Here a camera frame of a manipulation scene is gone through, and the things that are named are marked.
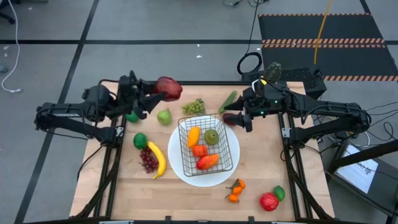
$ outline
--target wooden table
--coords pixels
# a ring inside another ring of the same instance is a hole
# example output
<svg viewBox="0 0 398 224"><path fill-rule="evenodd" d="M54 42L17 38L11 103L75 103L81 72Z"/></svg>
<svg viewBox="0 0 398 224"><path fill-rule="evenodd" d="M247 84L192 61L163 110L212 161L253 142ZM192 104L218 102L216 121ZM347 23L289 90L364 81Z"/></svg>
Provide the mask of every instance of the wooden table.
<svg viewBox="0 0 398 224"><path fill-rule="evenodd" d="M116 85L111 83L105 85L116 92ZM247 87L183 86L180 100L170 103L161 102L147 119L136 124L127 122L111 218L113 220L164 220L165 216L170 215L172 220L247 221L248 216L254 216L256 221L293 221L294 213L286 164L279 157L282 141L276 115L267 116L265 119L256 118L251 133L246 133L239 126L232 128L239 140L241 157L234 174L220 185L200 188L186 184L175 175L170 164L167 164L163 177L152 180L154 173L146 174L139 164L140 151L135 149L132 143L136 133L145 133L167 157L169 137L177 127L178 119L184 117L182 105L196 98L202 98L205 102L206 113L217 113L220 104L232 90L242 93ZM304 93L302 83L289 83L289 88L297 93ZM157 112L166 108L170 109L173 116L170 126L160 125L156 118ZM299 120L295 122L297 127L302 126ZM110 126L110 121L106 120L100 125ZM311 125L312 119L309 117L304 126ZM318 149L315 140L310 140L307 145ZM96 140L89 140L85 158L91 155L98 146L99 143ZM325 211L334 216L320 155L306 148L301 152L309 191ZM89 161L81 171L70 215L76 215L82 210L98 188L103 159L104 150ZM237 178L246 182L246 188L239 197L239 203L229 203L224 199L229 194L229 190L225 187L229 187ZM272 191L276 185L285 189L286 198L277 210L265 212L259 205L259 197L265 192ZM304 217L302 194L298 188L297 194L301 216ZM107 197L108 192L105 192L101 214L104 214Z"/></svg>

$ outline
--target red grapes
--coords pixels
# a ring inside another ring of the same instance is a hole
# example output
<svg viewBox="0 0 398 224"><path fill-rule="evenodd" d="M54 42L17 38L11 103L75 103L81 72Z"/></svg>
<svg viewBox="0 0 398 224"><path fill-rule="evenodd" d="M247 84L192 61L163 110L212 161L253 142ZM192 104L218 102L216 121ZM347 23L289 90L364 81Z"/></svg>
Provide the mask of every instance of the red grapes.
<svg viewBox="0 0 398 224"><path fill-rule="evenodd" d="M146 147L141 151L139 157L142 159L142 166L147 174L155 171L159 167L159 162L155 160L155 157L150 154L150 149Z"/></svg>

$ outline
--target metal basket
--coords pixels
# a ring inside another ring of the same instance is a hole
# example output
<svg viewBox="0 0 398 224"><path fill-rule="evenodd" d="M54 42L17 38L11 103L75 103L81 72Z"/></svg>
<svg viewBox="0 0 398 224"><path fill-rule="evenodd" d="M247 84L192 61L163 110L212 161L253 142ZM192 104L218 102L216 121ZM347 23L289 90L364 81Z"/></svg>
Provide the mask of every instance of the metal basket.
<svg viewBox="0 0 398 224"><path fill-rule="evenodd" d="M205 145L208 148L208 155L219 154L220 156L217 165L207 170L198 170L196 168L200 157L193 156L192 150L187 146L189 131L195 126L200 128L198 145ZM213 146L208 145L205 141L205 132L209 129L216 130L220 138L218 143ZM178 133L180 135L182 167L187 177L214 174L217 172L229 171L233 168L231 151L229 150L228 138L226 136L222 115L207 114L203 116L181 118L178 121Z"/></svg>

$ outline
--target yellow pepper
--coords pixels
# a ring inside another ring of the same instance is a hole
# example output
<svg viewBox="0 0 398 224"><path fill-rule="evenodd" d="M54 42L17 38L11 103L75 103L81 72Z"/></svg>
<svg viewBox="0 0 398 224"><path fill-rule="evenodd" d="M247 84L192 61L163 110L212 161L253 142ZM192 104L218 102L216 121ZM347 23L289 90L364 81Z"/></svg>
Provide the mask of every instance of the yellow pepper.
<svg viewBox="0 0 398 224"><path fill-rule="evenodd" d="M188 135L188 147L195 146L199 141L199 136L200 136L200 128L199 127L191 128Z"/></svg>

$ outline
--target banana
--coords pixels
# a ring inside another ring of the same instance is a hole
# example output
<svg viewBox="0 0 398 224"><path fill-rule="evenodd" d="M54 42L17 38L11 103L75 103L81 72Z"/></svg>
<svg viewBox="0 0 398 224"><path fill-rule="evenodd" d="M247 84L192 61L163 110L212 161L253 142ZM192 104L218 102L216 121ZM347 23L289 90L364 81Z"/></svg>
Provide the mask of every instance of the banana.
<svg viewBox="0 0 398 224"><path fill-rule="evenodd" d="M157 169L157 174L152 178L156 179L158 177L163 176L164 172L166 171L166 158L163 155L163 152L155 145L155 143L148 141L148 147L154 152L157 160L159 161L159 168Z"/></svg>

